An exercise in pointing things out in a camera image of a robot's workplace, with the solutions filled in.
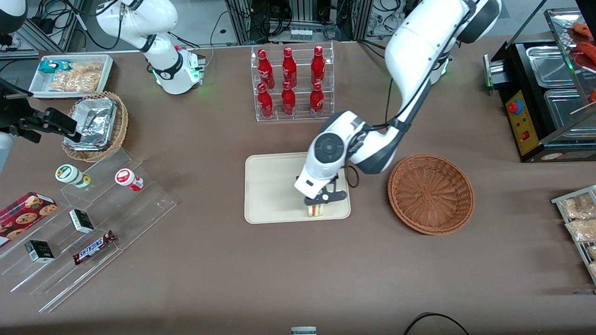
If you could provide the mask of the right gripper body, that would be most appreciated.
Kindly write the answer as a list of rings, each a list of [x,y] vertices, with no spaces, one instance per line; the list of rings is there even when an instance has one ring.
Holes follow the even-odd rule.
[[[0,111],[0,173],[4,169],[13,144],[19,134],[20,107],[17,100],[1,100]]]

